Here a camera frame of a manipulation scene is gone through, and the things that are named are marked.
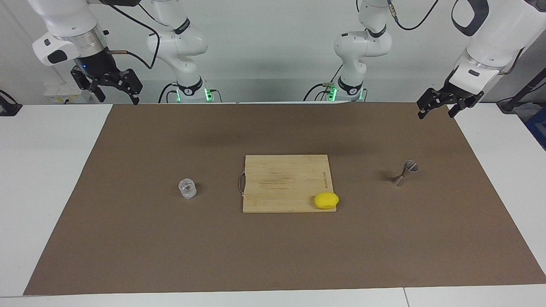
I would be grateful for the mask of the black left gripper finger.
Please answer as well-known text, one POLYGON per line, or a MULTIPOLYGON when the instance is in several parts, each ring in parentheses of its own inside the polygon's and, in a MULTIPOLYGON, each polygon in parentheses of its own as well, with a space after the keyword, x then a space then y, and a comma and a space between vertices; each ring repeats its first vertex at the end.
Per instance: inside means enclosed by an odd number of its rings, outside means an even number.
POLYGON ((474 107, 481 98, 482 95, 473 95, 465 99, 458 98, 453 107, 448 111, 449 117, 454 118, 460 111, 474 107))
POLYGON ((435 90, 428 88, 425 93, 417 100, 417 106, 419 108, 418 117, 423 120, 429 111, 441 107, 445 104, 445 100, 448 99, 448 93, 442 90, 435 90))

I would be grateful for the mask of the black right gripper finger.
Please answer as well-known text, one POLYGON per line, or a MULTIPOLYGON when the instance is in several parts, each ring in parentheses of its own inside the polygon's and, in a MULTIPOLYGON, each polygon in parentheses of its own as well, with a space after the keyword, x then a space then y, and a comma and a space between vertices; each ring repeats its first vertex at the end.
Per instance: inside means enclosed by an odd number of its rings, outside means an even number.
POLYGON ((115 89, 122 91, 129 96, 133 105, 139 104, 139 95, 143 85, 134 70, 128 69, 115 72, 112 76, 112 82, 114 83, 115 89))
POLYGON ((70 74, 76 85, 81 90, 89 91, 93 93, 100 103, 104 103, 106 96, 104 95, 102 89, 99 87, 98 79, 93 79, 92 81, 88 80, 87 76, 79 68, 72 68, 70 74))

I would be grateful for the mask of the metal double jigger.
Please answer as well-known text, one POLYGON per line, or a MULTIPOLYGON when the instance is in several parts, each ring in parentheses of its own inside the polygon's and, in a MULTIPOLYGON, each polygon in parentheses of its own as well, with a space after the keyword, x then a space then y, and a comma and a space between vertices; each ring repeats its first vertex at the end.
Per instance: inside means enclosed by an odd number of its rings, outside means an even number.
POLYGON ((405 183, 405 179, 408 174, 418 171, 418 164, 413 160, 407 160, 404 162, 402 172, 392 179, 392 183, 396 187, 401 187, 405 183))

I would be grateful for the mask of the small clear glass cup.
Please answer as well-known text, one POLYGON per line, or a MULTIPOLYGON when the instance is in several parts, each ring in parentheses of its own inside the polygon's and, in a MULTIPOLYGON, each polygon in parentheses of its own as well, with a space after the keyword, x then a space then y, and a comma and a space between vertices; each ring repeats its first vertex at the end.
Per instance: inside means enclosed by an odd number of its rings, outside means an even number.
POLYGON ((195 185, 195 182, 190 178, 182 179, 179 182, 178 187, 181 195, 186 200, 190 200, 197 194, 197 187, 195 185))

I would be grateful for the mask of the black stand with pole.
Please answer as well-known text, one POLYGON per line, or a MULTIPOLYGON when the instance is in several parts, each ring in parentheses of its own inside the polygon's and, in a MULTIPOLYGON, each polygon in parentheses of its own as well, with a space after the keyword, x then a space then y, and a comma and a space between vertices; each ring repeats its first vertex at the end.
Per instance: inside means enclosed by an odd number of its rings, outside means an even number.
POLYGON ((519 90, 512 97, 501 99, 497 102, 497 107, 503 113, 513 113, 514 108, 521 106, 521 100, 525 98, 528 94, 533 93, 541 89, 546 85, 546 67, 544 67, 528 84, 526 84, 521 90, 519 90))

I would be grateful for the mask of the crumpled clear plastic bag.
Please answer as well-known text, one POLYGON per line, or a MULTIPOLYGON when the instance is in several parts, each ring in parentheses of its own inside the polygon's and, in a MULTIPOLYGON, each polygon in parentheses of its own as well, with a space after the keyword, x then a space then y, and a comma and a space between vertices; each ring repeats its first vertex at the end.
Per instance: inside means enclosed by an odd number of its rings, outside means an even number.
POLYGON ((542 106, 535 103, 524 103, 521 106, 517 106, 514 108, 515 113, 520 118, 522 122, 527 122, 528 120, 532 119, 536 115, 536 113, 540 112, 542 110, 542 106))

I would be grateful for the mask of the blue crate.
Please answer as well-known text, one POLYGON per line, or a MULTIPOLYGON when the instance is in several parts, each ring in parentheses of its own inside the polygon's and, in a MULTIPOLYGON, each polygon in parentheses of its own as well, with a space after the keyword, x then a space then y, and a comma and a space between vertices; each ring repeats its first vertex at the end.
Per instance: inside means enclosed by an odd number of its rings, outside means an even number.
POLYGON ((526 120, 524 125, 546 151, 546 107, 526 120))

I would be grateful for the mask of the yellow lemon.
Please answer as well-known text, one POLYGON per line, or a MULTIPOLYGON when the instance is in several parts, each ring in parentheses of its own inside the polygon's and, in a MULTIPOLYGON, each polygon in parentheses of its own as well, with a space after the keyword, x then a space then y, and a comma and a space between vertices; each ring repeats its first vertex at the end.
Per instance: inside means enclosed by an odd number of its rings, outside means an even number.
POLYGON ((340 198, 334 192, 320 192, 313 198, 314 206, 320 210, 335 209, 339 202, 340 198))

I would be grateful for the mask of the brown table mat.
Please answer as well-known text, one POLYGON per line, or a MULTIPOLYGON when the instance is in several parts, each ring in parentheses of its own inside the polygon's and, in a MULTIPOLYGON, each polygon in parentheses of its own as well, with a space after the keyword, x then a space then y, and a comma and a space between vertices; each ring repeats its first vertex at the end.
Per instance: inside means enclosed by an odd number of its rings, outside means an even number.
POLYGON ((542 283, 445 108, 149 104, 112 107, 24 294, 542 283), (328 155, 337 211, 243 213, 246 155, 328 155))

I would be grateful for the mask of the wooden cutting board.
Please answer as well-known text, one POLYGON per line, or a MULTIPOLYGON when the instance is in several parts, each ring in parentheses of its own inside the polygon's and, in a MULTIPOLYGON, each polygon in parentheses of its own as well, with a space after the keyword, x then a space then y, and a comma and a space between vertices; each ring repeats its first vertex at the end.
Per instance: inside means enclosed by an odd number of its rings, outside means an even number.
POLYGON ((246 155, 238 188, 245 214, 337 211, 313 203, 334 192, 328 155, 246 155))

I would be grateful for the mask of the white wall socket box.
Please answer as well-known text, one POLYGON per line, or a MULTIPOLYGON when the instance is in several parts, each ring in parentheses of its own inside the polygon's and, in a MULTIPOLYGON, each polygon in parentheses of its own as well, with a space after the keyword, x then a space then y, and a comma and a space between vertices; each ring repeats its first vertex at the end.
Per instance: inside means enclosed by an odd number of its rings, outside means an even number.
POLYGON ((44 97, 53 104, 91 104, 93 97, 86 90, 72 85, 48 85, 44 97))

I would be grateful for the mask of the black clamp mount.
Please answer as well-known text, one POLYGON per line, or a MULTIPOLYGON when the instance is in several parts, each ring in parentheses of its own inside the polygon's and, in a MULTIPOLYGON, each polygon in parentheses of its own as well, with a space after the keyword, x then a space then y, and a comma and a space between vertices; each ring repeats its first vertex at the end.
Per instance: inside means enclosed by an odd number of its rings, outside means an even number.
POLYGON ((0 89, 0 116, 15 116, 22 107, 10 94, 0 89))

